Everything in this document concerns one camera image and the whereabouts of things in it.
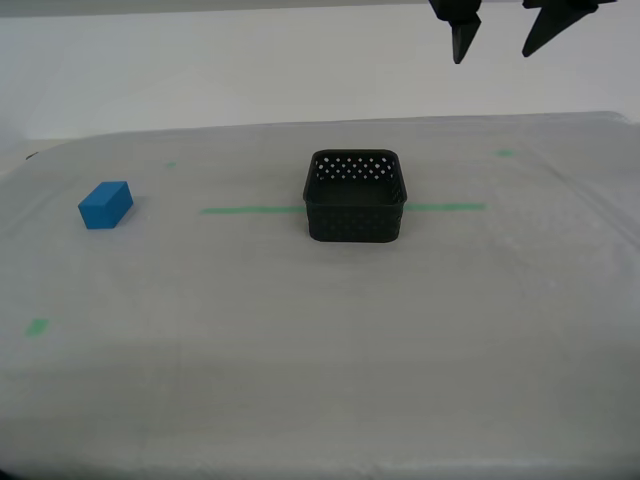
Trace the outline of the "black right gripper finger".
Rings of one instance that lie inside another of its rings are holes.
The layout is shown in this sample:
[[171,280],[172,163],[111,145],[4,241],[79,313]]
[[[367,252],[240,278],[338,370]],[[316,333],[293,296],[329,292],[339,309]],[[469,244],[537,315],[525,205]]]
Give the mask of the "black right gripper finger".
[[450,25],[453,61],[460,64],[481,25],[481,0],[429,0],[429,4],[436,17]]
[[601,4],[616,0],[524,0],[525,9],[539,9],[522,54],[530,57],[582,18],[595,13]]

